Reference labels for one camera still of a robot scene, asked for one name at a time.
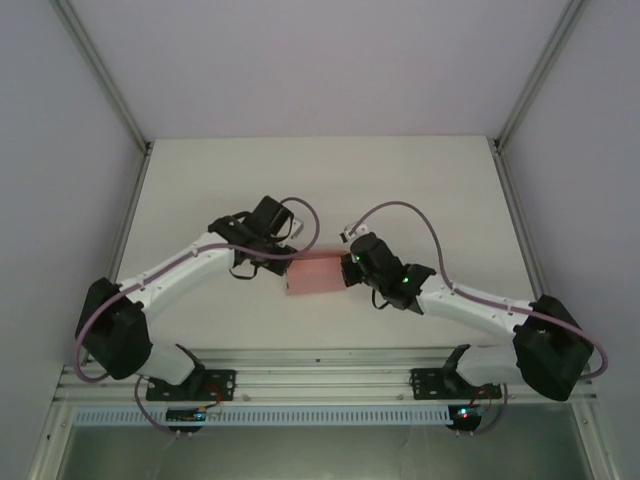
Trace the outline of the pink cloth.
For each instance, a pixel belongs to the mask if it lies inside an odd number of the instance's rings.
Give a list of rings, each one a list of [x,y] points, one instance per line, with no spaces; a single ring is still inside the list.
[[[292,261],[286,272],[289,296],[335,293],[346,289],[340,249],[316,249]]]

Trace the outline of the small circuit board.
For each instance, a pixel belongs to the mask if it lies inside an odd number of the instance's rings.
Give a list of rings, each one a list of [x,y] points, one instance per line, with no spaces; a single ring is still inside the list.
[[[219,418],[222,407],[218,404],[209,404],[200,407],[169,408],[165,413],[167,422],[207,422]]]
[[[460,431],[475,431],[479,428],[486,409],[481,405],[449,405],[451,424],[448,428]]]

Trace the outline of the grey metal panel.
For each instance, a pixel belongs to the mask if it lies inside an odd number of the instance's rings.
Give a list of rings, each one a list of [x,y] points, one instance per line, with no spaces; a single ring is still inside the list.
[[[558,420],[480,437],[438,427],[223,427],[170,439],[79,427],[59,480],[593,480]]]

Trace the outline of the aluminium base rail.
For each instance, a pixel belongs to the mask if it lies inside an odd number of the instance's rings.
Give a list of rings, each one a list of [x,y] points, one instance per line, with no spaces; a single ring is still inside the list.
[[[366,350],[195,350],[209,368],[237,372],[232,406],[408,404],[410,370],[438,367],[448,348]],[[133,405],[135,379],[88,384],[63,367],[54,403]],[[509,404],[553,404],[526,385],[510,385]]]

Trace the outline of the aluminium table side rail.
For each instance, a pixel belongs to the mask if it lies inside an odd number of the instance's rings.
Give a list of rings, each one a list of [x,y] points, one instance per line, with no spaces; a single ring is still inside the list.
[[[488,140],[497,175],[505,197],[519,248],[535,296],[548,292],[529,226],[506,157],[498,142]],[[578,400],[572,406],[578,435],[594,480],[623,480],[617,458],[607,432],[602,405],[597,394]]]
[[[107,263],[107,276],[114,280],[119,273],[124,250],[137,208],[138,200],[149,167],[154,143],[149,142],[134,169],[131,189],[125,200],[116,237]],[[39,437],[27,480],[56,480],[61,469],[65,450],[76,418],[77,408],[66,400],[53,398],[44,427]]]

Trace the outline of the aluminium frame post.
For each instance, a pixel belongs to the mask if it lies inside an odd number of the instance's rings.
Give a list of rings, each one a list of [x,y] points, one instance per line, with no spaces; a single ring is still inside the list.
[[[61,25],[92,74],[123,128],[138,150],[146,155],[150,142],[135,120],[127,102],[100,55],[95,42],[76,12],[71,0],[48,0]]]
[[[513,140],[590,3],[591,0],[566,0],[524,86],[494,139],[498,154],[502,154]]]

